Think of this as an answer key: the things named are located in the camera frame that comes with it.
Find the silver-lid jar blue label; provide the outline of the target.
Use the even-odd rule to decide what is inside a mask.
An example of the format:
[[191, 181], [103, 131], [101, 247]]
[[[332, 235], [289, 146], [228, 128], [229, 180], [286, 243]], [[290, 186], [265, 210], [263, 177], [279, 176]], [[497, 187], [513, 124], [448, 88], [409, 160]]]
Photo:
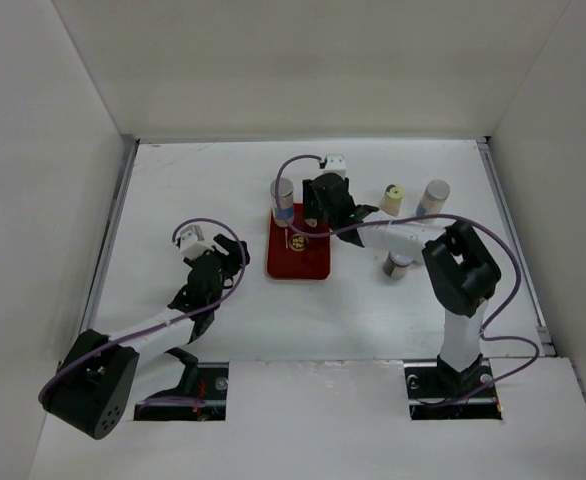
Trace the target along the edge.
[[270, 194], [272, 197], [272, 219], [275, 224], [281, 228], [286, 228], [294, 220], [294, 185], [285, 177], [276, 187], [276, 181], [273, 180], [270, 185]]

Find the yellow-lid condiment bottle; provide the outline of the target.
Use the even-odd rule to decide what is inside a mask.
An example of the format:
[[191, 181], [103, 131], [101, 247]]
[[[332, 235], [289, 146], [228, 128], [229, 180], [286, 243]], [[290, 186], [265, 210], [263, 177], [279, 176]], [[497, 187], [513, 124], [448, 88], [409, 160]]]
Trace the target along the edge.
[[398, 217], [404, 196], [405, 189], [402, 185], [388, 185], [384, 190], [384, 194], [379, 204], [380, 210], [387, 215]]

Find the white-lid jar red label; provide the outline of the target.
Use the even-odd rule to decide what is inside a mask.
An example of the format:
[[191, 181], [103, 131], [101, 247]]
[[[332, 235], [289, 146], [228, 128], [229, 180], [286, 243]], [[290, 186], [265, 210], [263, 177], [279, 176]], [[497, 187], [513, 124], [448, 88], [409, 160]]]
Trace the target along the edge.
[[409, 257], [389, 252], [383, 263], [382, 271], [391, 280], [400, 280], [417, 265], [417, 261]]

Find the silver-lid jar white contents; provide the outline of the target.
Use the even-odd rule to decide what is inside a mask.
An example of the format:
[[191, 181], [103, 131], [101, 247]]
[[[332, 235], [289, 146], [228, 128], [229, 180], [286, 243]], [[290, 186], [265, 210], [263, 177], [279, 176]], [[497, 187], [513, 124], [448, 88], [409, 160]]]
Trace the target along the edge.
[[431, 223], [430, 215], [439, 214], [450, 195], [449, 184], [440, 179], [431, 180], [425, 187], [418, 202], [415, 215], [421, 217], [422, 223]]

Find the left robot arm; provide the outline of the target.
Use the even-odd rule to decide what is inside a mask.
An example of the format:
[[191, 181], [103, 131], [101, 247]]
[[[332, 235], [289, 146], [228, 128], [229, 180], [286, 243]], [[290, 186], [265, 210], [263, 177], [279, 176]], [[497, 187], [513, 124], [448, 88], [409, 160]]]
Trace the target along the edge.
[[218, 234], [207, 247], [185, 233], [177, 244], [190, 271], [173, 300], [131, 330], [102, 334], [88, 329], [80, 334], [39, 393], [38, 401], [47, 413], [95, 440], [106, 437], [122, 418], [137, 369], [162, 355], [181, 364], [165, 371], [166, 390], [140, 401], [137, 411], [205, 408], [198, 360], [184, 348], [213, 324], [216, 310], [242, 279], [250, 254], [237, 236]]

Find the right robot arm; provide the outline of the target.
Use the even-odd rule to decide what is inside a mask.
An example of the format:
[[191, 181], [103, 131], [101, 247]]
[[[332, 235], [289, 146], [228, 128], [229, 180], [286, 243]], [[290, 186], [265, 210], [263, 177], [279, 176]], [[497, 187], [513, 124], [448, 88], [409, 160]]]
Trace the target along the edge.
[[426, 268], [435, 297], [445, 310], [444, 340], [437, 357], [437, 384], [462, 394], [473, 383], [482, 354], [481, 325], [501, 270], [470, 223], [446, 227], [402, 222], [378, 208], [356, 204], [349, 180], [325, 173], [303, 186], [303, 214], [325, 224], [349, 244], [381, 250]]

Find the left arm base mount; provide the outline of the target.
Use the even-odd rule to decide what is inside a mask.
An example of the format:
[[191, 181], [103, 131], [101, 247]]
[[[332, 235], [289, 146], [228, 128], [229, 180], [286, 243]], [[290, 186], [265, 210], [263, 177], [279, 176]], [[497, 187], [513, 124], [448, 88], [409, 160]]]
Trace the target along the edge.
[[160, 390], [135, 404], [134, 421], [213, 422], [226, 419], [228, 363], [200, 363], [182, 348], [166, 352], [182, 365], [176, 386]]

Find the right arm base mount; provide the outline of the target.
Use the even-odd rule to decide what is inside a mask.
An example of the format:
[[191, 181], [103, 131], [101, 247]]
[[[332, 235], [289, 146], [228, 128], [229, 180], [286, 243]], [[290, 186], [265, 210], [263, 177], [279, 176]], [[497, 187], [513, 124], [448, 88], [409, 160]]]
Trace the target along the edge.
[[409, 415], [415, 421], [501, 420], [490, 362], [480, 358], [460, 373], [439, 359], [404, 364]]

